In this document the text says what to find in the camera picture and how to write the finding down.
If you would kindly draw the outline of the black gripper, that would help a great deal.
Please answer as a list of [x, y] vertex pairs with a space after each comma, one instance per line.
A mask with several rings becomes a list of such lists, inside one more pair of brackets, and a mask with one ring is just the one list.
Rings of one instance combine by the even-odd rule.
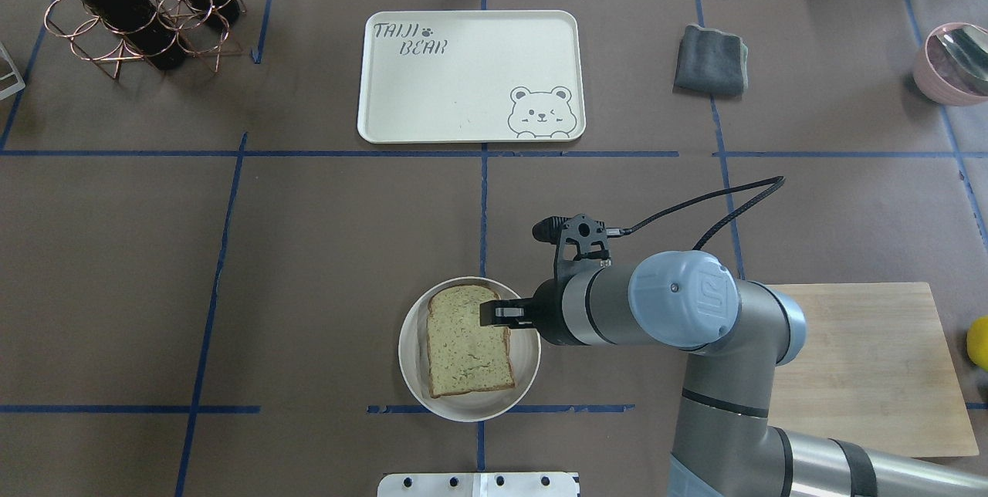
[[553, 345], [564, 345], [564, 318], [560, 308], [557, 282], [548, 279], [533, 294], [530, 317], [526, 308], [530, 301], [487, 301], [479, 305], [480, 326], [533, 327], [541, 338]]

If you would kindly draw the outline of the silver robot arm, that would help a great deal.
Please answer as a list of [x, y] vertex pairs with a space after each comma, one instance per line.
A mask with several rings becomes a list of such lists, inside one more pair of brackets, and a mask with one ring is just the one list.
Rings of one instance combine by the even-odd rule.
[[714, 255], [663, 252], [588, 266], [530, 298], [489, 300], [483, 326], [535, 329], [554, 345], [662, 343], [688, 354], [670, 496], [984, 496], [986, 477], [769, 423], [776, 368], [806, 341], [804, 311], [738, 280]]

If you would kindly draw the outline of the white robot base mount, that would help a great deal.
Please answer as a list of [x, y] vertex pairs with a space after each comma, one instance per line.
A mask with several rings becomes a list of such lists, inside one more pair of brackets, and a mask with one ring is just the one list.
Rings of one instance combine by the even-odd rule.
[[377, 496], [580, 496], [577, 473], [446, 472], [392, 473]]

